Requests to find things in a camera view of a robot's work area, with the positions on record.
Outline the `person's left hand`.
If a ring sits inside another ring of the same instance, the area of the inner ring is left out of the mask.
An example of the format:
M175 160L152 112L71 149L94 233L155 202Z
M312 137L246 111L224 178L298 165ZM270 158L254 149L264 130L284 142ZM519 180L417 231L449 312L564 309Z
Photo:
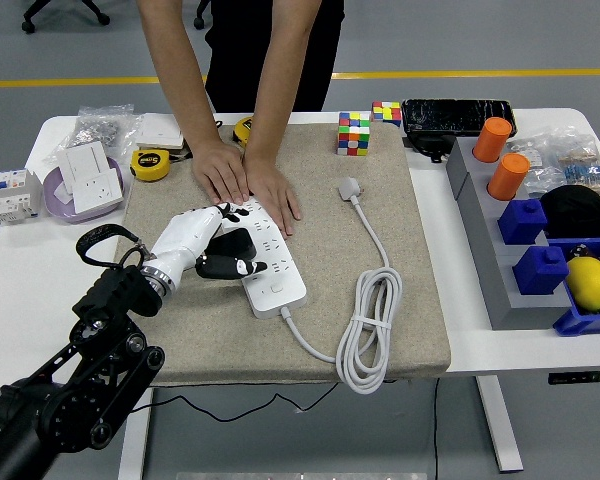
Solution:
M275 160L246 154L243 160L249 192L253 194L284 239L294 234L294 222L302 218L291 183L279 171Z

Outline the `person's right hand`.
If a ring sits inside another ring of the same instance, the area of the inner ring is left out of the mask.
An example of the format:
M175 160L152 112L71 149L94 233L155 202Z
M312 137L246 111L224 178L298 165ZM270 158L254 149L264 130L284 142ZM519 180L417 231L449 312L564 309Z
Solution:
M223 141L209 140L192 147L192 172L212 204L241 205L249 199L249 188L241 154Z

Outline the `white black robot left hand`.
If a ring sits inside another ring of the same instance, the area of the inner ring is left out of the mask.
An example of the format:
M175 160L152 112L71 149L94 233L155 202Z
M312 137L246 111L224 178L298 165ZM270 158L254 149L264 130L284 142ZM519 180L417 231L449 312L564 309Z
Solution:
M219 235L222 222L239 222L249 212L230 203L193 209L174 216L151 249L141 273L162 297L176 292L184 271L202 278L235 280L267 269L256 261L248 231L238 228Z

